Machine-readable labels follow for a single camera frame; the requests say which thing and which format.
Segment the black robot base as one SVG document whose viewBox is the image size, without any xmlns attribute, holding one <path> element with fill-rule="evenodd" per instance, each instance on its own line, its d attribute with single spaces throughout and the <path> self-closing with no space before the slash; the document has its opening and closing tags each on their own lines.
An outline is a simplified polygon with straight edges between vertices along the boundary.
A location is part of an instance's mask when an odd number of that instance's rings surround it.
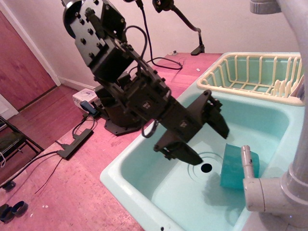
<svg viewBox="0 0 308 231">
<path fill-rule="evenodd" d="M 137 114 L 125 114 L 115 97 L 103 85 L 97 86 L 94 92 L 101 102 L 101 105 L 97 106 L 97 110 L 106 120 L 104 128 L 112 134 L 120 136 L 133 133 L 142 129 L 149 122 Z"/>
</svg>

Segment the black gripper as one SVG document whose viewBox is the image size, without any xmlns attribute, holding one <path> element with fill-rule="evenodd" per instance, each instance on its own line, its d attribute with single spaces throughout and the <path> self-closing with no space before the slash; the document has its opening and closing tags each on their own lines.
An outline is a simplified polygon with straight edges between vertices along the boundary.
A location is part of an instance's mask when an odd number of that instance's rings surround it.
<svg viewBox="0 0 308 231">
<path fill-rule="evenodd" d="M 167 130 L 154 145 L 154 151 L 161 152 L 169 160 L 178 159 L 193 166 L 198 165 L 203 160 L 187 143 L 205 123 L 227 139 L 230 130 L 220 113 L 222 104 L 212 97 L 210 90 L 205 90 L 187 108 L 178 102 L 173 105 L 160 120 Z"/>
</svg>

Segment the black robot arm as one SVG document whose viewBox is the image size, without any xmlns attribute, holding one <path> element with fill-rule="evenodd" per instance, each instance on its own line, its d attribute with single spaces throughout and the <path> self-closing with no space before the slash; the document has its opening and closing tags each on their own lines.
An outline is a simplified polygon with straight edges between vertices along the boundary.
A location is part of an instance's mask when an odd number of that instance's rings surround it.
<svg viewBox="0 0 308 231">
<path fill-rule="evenodd" d="M 202 163 L 188 142 L 208 124 L 227 138 L 229 128 L 221 103 L 204 91 L 188 107 L 182 106 L 157 71 L 128 44 L 126 21 L 107 0 L 64 0 L 63 23 L 85 64 L 134 122 L 153 120 L 166 128 L 154 146 L 167 159 L 191 165 Z"/>
</svg>

